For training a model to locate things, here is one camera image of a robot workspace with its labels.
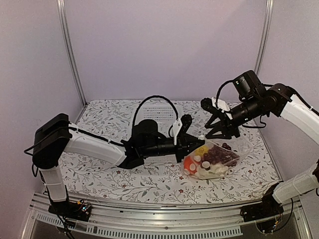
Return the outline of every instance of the white candy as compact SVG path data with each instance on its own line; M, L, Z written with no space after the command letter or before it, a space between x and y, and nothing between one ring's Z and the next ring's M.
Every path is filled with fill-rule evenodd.
M210 163L208 161L205 161L205 162L202 162L201 166L203 166L203 168L209 168Z
M195 160L196 162L200 162L200 161L201 161L201 158L200 158L199 155L196 155L196 156L194 156L194 160Z
M194 170L196 169L196 165L192 163L192 164L189 166L189 169L190 169L191 171L194 171Z

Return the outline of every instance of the purple wall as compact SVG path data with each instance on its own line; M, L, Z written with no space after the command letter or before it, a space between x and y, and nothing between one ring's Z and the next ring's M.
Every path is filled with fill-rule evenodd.
M59 112L81 110L56 1L2 0L0 14L0 237L16 239L40 179L23 150Z
M200 100L255 66L266 1L69 0L87 99ZM237 100L229 87L224 98Z
M270 36L260 79L294 87L319 109L319 1L275 1ZM284 179L309 168L319 159L319 147L282 119L267 120L263 134ZM319 238L318 197L301 196L314 238Z

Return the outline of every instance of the yellow candy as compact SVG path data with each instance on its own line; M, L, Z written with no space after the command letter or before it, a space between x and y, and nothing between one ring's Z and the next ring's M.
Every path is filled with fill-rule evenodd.
M204 145L195 150L195 155L199 155L200 157L203 157L204 153L207 153L208 150L209 148L206 145Z

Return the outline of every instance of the white patterned cloth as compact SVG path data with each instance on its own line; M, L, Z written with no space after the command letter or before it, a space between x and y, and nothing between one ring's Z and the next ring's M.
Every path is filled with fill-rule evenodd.
M127 139L129 122L139 102L91 101L78 125L114 141ZM200 102L173 103L193 117L188 133L198 136L207 132L204 125L210 114L200 108ZM279 177L259 131L249 128L240 131L254 148L230 175L220 179L196 180L184 175L177 163L159 162L127 170L88 156L63 153L60 158L63 180L71 192L135 202L210 204L260 199Z

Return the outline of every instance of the orange piece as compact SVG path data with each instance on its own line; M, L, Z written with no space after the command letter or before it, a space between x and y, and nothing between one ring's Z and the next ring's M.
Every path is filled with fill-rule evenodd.
M196 173L196 164L191 159L191 156L187 156L184 160L184 171L192 174Z

